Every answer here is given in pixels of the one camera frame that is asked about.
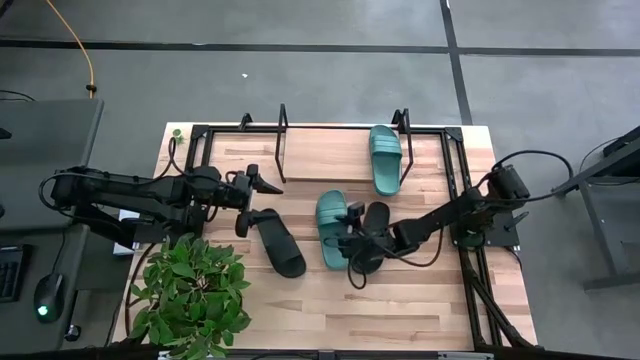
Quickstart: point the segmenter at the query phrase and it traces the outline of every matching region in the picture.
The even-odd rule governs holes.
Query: gray desk
[[[17,302],[0,304],[0,353],[33,353],[61,347],[71,315],[79,268],[90,236],[88,227],[47,209],[38,198],[40,182],[57,169],[87,165],[103,103],[100,100],[0,102],[0,128],[12,138],[0,140],[0,245],[31,244],[33,253]],[[48,196],[50,186],[45,188]],[[51,324],[37,321],[33,293],[52,270],[66,231],[56,271],[64,276],[65,308]]]

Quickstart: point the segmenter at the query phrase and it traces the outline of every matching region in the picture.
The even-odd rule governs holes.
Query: computer mouse
[[[58,320],[64,310],[64,279],[62,274],[51,273],[38,281],[33,294],[33,308],[41,323]]]

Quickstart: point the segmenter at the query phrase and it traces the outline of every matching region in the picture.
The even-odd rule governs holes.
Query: slide sandal
[[[264,209],[261,212],[278,215],[273,209]],[[277,218],[260,221],[257,226],[269,261],[278,274],[295,278],[307,271],[307,263],[279,215]]]
[[[369,153],[376,192],[384,196],[395,195],[400,191],[402,148],[393,130],[384,125],[371,128]]]
[[[388,232],[387,228],[389,227],[390,218],[391,211],[389,210],[387,204],[376,201],[369,205],[367,213],[364,216],[362,228],[367,230],[367,232],[371,233],[372,235],[377,235],[381,232]],[[358,274],[362,274],[363,272],[366,274],[371,274],[380,268],[383,260],[384,259],[369,261],[364,264],[362,268],[360,268],[360,266],[354,266],[353,270]],[[360,262],[355,259],[354,263],[360,264]]]
[[[342,257],[337,237],[347,235],[347,225],[336,219],[336,216],[347,215],[347,201],[339,190],[330,190],[318,199],[316,204],[316,222],[322,245],[324,263],[331,270],[347,268],[347,259]]]

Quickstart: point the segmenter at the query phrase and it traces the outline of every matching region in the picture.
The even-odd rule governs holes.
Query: black slide sandal
[[[389,206],[387,204],[376,201],[369,205],[367,209],[367,213],[364,216],[364,222],[362,223],[362,228],[367,230],[369,233],[379,233],[382,231],[388,231],[389,220],[391,219],[391,211],[389,210]],[[380,266],[382,266],[382,262],[384,259],[369,261],[367,262],[363,268],[360,266],[354,266],[353,270],[357,274],[371,274],[378,270]]]
[[[304,274],[307,271],[307,263],[278,213],[273,209],[264,209],[261,213],[275,215],[274,218],[260,221],[257,224],[262,243],[273,268],[278,274],[287,278],[295,278]]]

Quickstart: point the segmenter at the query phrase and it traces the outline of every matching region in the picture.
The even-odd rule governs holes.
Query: potted plant
[[[146,288],[131,287],[148,305],[135,317],[129,337],[148,334],[152,343],[173,348],[169,354],[175,359],[224,357],[221,342],[233,345],[233,334],[251,322],[242,309],[242,290],[250,284],[241,257],[232,246],[212,247],[193,234],[180,237],[173,249],[165,242],[144,269]]]

